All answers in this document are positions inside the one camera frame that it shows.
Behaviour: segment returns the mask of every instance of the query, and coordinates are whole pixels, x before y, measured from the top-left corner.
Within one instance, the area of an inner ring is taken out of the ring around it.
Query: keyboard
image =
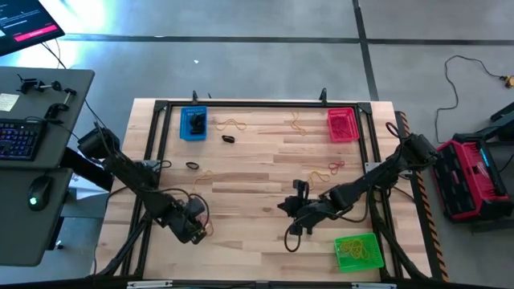
[[[0,160],[33,161],[46,128],[45,120],[0,119]]]

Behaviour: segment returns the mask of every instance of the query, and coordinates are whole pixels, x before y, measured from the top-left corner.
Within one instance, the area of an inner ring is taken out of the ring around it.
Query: gray floor
[[[42,0],[67,33],[144,36],[268,36],[356,38],[352,0]],[[360,0],[373,39],[514,39],[509,0]],[[49,43],[56,50],[55,42]],[[140,97],[369,100],[359,44],[134,43],[59,41],[70,68],[96,72],[88,96],[104,122],[123,139],[132,101]],[[407,113],[414,132],[433,144],[434,111],[454,104],[444,61],[460,54],[482,59],[497,74],[514,73],[513,46],[370,45],[380,100]],[[41,46],[0,58],[0,65],[55,67]],[[512,102],[514,91],[461,59],[450,63],[459,108],[442,112],[440,138],[482,128]],[[75,133],[92,127],[83,111]],[[506,159],[499,157],[503,164]],[[445,220],[426,176],[430,203],[450,279],[513,287],[514,230],[471,234]],[[68,219],[61,239],[36,268],[0,267],[0,283],[85,276],[100,231],[99,219]]]

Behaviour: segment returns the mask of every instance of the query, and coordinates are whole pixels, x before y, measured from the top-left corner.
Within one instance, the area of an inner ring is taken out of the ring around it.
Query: monitor
[[[0,0],[0,56],[64,36],[38,0]]]

